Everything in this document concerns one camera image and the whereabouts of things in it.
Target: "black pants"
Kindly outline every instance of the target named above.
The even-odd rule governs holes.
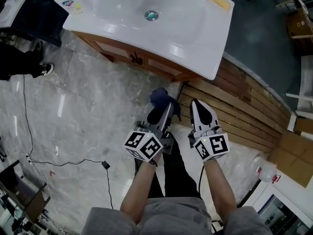
[[[42,70],[38,57],[32,51],[24,53],[0,42],[0,80],[8,80],[17,74],[31,74],[35,78],[42,74]]]
[[[185,164],[180,155],[180,150],[174,141],[172,154],[163,153],[165,172],[165,197],[197,197],[201,198],[197,191],[196,182],[189,176]],[[148,198],[164,197],[161,186],[155,174],[152,180]]]

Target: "sink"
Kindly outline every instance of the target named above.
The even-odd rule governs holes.
[[[206,9],[203,0],[99,0],[94,13],[155,37],[171,38],[183,46],[198,39]],[[150,10],[158,13],[157,20],[145,19],[145,13]]]
[[[86,0],[91,13],[70,15],[63,28],[141,48],[213,80],[234,6],[223,1],[227,9],[216,0]]]

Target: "gray shirt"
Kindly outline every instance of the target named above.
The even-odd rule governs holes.
[[[126,214],[94,207],[82,235],[211,235],[211,217],[203,200],[195,197],[148,199],[136,225]],[[224,224],[225,235],[271,235],[253,207],[232,212]]]

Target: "sneaker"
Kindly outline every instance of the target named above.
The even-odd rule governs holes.
[[[52,64],[52,63],[44,64],[44,65],[42,65],[42,67],[43,67],[42,76],[48,76],[54,70],[54,64]]]
[[[33,53],[34,53],[35,58],[37,59],[38,63],[40,63],[40,61],[43,58],[43,53],[44,53],[42,41],[36,43],[36,46],[35,46],[35,48],[33,50]]]

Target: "wooden cabinet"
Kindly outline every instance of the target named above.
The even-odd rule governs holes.
[[[193,71],[146,50],[109,38],[83,32],[74,33],[112,62],[122,61],[172,81],[188,81],[200,77]]]

